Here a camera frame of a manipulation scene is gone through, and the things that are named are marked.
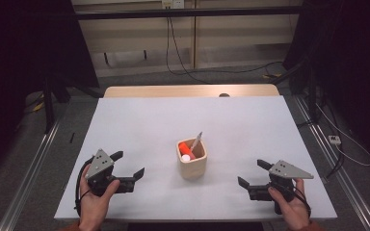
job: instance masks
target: human hand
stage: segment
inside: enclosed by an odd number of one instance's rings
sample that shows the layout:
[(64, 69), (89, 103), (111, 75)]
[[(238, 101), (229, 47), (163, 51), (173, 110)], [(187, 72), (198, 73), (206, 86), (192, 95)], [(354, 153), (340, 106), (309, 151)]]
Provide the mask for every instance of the human hand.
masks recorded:
[(79, 228), (80, 230), (99, 230), (101, 223), (106, 218), (110, 199), (119, 188), (119, 180), (114, 180), (101, 197), (96, 196), (90, 192), (89, 184), (84, 177), (89, 167), (90, 165), (84, 168), (80, 178), (80, 195), (83, 197), (81, 198)]
[[(296, 194), (304, 197), (304, 180), (294, 179), (296, 182)], [(299, 230), (309, 225), (308, 210), (305, 205), (296, 196), (290, 202), (287, 202), (283, 195), (275, 188), (269, 187), (270, 196), (278, 203), (283, 214), (284, 221), (291, 230)]]

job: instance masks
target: gray carpet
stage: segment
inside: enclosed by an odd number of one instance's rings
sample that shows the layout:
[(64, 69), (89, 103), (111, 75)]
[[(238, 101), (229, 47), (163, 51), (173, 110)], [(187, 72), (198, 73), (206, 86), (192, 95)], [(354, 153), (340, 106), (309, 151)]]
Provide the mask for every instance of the gray carpet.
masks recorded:
[[(254, 66), (239, 66), (221, 68), (221, 70), (235, 71), (253, 68)], [(262, 74), (283, 71), (280, 64), (272, 64), (267, 67), (267, 70), (261, 68), (257, 71), (238, 74), (202, 72), (193, 73), (192, 76), (210, 84), (263, 84), (268, 83), (269, 80), (262, 78)], [(172, 75), (169, 72), (100, 78), (99, 81), (101, 88), (98, 91), (102, 92), (110, 86), (201, 84), (187, 75)], [(304, 122), (296, 100), (290, 94), (288, 81), (277, 87), (284, 95), (296, 123)], [(70, 89), (69, 92), (72, 98), (67, 105), (55, 102), (57, 112), (60, 112), (63, 107), (66, 107), (66, 112), (14, 230), (56, 230), (66, 226), (65, 222), (55, 220), (53, 217), (63, 195), (63, 187), (73, 169), (89, 128), (97, 102), (96, 99), (78, 90)], [(35, 94), (30, 95), (26, 101), (33, 98), (36, 98)], [(340, 128), (350, 133), (350, 128), (345, 126), (345, 121), (339, 115), (336, 116)], [(45, 129), (44, 120), (44, 110), (25, 114), (17, 130), (16, 139), (11, 143), (7, 155), (0, 161), (0, 220), (40, 146)], [(329, 134), (330, 127), (326, 120), (321, 118), (319, 124), (323, 131)], [(304, 126), (300, 128), (300, 132), (319, 174), (321, 176), (328, 174), (330, 166), (310, 130)], [(346, 152), (363, 162), (368, 161), (362, 150), (355, 144), (346, 139), (343, 140)], [(370, 207), (370, 167), (361, 167), (347, 160), (344, 168)], [(365, 230), (335, 176), (331, 177), (325, 186), (338, 218), (322, 221), (321, 225), (328, 230)], [(126, 230), (126, 227), (126, 224), (105, 223), (103, 230)], [(284, 222), (264, 222), (263, 227), (265, 230), (285, 230)]]

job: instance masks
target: power outlet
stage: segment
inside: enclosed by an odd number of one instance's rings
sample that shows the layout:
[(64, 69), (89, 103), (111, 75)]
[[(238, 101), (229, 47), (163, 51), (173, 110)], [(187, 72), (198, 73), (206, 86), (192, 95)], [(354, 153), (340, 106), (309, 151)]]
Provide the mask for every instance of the power outlet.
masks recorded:
[(173, 9), (185, 9), (185, 1), (184, 0), (173, 0), (172, 8)]
[(338, 136), (329, 136), (331, 144), (341, 144), (341, 139)]
[(164, 10), (172, 9), (172, 0), (162, 0), (162, 9)]

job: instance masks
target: table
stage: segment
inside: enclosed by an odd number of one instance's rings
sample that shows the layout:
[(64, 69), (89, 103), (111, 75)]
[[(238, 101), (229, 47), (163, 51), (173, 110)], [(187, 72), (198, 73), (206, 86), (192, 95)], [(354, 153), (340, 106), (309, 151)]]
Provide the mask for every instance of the table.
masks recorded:
[[(261, 87), (270, 91), (266, 94), (259, 90)], [(136, 183), (133, 193), (113, 196), (107, 219), (124, 222), (280, 219), (274, 213), (273, 202), (250, 201), (247, 191), (238, 185), (237, 176), (252, 185), (269, 182), (267, 171), (256, 165), (257, 159), (272, 164), (281, 159), (314, 174), (314, 179), (305, 180), (312, 217), (336, 218), (283, 97), (272, 86), (261, 87), (108, 89), (106, 98), (98, 102), (55, 218), (78, 218), (73, 210), (77, 173), (98, 148), (108, 154), (124, 151), (124, 157), (115, 164), (116, 176), (131, 176), (145, 167), (145, 176)], [(158, 97), (146, 97), (147, 92)], [(220, 93), (231, 96), (216, 97)], [(199, 179), (185, 180), (179, 174), (175, 145), (200, 131), (208, 152), (206, 172)]]

